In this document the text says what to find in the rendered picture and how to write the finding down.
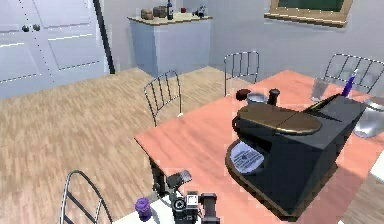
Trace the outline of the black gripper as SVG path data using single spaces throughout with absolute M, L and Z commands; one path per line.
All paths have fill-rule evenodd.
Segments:
M 175 224 L 185 224 L 186 220 L 186 200 L 183 196 L 178 196 L 178 189 L 183 184 L 192 180 L 192 176 L 188 170 L 175 173 L 166 178 L 169 188 L 169 199 Z

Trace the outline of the white cabinet with wooden top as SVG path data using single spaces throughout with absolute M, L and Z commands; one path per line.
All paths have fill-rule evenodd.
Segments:
M 136 65 L 157 77 L 169 70 L 192 72 L 209 64 L 211 16 L 176 13 L 173 20 L 128 18 Z

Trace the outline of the black lamp pole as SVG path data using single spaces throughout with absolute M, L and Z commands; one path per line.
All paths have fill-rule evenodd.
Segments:
M 106 27 L 105 27 L 105 23 L 104 23 L 104 18 L 103 18 L 103 14 L 102 14 L 100 0 L 92 0 L 92 1 L 93 1 L 95 14 L 96 14 L 98 25 L 99 25 L 100 35 L 102 38 L 103 47 L 104 47 L 104 51 L 105 51 L 105 55 L 106 55 L 106 59 L 107 59 L 107 63 L 108 63 L 108 69 L 109 69 L 110 74 L 115 74 L 116 70 L 115 70 L 115 66 L 113 63 L 111 48 L 110 48 L 110 45 L 108 42 L 108 35 L 106 32 Z

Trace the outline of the wooden framed green picture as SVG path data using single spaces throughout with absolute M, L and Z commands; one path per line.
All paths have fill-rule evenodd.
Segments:
M 344 0 L 339 12 L 331 10 L 300 9 L 298 7 L 280 7 L 279 0 L 270 0 L 269 11 L 265 18 L 298 23 L 344 28 L 353 0 Z

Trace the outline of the black pepper shaker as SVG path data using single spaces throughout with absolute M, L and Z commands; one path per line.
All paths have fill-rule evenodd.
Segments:
M 271 89 L 269 91 L 269 98 L 267 103 L 270 105 L 276 105 L 279 94 L 280 94 L 280 91 L 277 88 Z

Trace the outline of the black machine with brass lid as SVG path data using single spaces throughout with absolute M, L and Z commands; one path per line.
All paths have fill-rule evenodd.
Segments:
M 225 164 L 238 184 L 279 217 L 294 220 L 336 159 L 366 105 L 339 95 L 321 110 L 304 113 L 270 104 L 238 110 L 238 136 Z

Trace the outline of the black pencil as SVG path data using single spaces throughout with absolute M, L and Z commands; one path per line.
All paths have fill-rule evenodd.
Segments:
M 323 107 L 325 107 L 327 104 L 329 104 L 331 101 L 333 101 L 335 98 L 337 98 L 339 94 L 334 94 L 326 99 L 323 99 L 319 102 L 316 102 L 315 104 L 311 105 L 310 107 L 303 110 L 304 113 L 314 113 L 316 111 L 321 110 Z

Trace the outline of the purple cup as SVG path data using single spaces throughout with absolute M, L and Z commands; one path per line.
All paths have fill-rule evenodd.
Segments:
M 141 197 L 135 202 L 135 210 L 139 215 L 139 219 L 143 222 L 148 221 L 152 217 L 150 201 L 146 197 Z

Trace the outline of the purple pen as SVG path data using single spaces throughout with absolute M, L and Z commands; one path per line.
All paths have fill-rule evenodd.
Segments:
M 351 75 L 351 77 L 348 79 L 346 85 L 344 86 L 344 89 L 341 93 L 341 96 L 347 97 L 352 89 L 353 81 L 357 75 L 358 69 L 355 69 Z

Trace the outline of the grey bowl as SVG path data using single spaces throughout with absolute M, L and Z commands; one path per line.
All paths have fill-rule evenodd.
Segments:
M 263 93 L 258 92 L 250 92 L 247 94 L 246 101 L 248 104 L 253 103 L 266 103 L 268 100 L 268 97 Z

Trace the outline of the white flat object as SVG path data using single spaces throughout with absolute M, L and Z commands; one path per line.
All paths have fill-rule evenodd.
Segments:
M 372 166 L 370 174 L 381 182 L 384 182 L 384 150 L 381 152 L 376 162 Z

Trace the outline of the pink dining table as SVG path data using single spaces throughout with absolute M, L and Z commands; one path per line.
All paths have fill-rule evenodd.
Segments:
M 315 104 L 310 99 L 312 85 L 312 78 L 286 70 L 251 88 L 261 93 L 277 88 L 280 94 L 275 106 L 303 111 Z M 331 85 L 325 97 L 340 92 L 340 87 Z M 364 103 L 365 96 L 352 92 L 348 98 Z M 139 134 L 136 140 L 160 172 L 191 173 L 192 180 L 183 186 L 184 192 L 215 193 L 221 224 L 337 224 L 384 150 L 384 133 L 360 138 L 352 131 L 332 174 L 317 185 L 301 215 L 288 220 L 268 209 L 228 172 L 226 154 L 238 139 L 232 120 L 244 106 L 247 104 L 226 96 Z

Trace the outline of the clear drinking glass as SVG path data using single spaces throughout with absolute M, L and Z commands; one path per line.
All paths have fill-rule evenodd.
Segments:
M 328 88 L 329 82 L 322 78 L 317 78 L 314 81 L 311 93 L 311 100 L 314 102 L 320 101 L 321 97 Z

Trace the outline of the clear glass bowl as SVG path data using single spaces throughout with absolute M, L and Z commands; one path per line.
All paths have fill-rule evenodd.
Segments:
M 365 111 L 353 132 L 361 138 L 371 138 L 384 132 L 384 97 L 370 97 L 364 101 Z

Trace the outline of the white room door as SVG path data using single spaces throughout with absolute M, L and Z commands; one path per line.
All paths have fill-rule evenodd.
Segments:
M 0 0 L 0 99 L 53 87 L 33 29 L 36 19 L 31 0 Z M 23 25 L 29 32 L 22 31 Z
M 93 0 L 21 0 L 21 4 L 55 84 L 109 73 Z

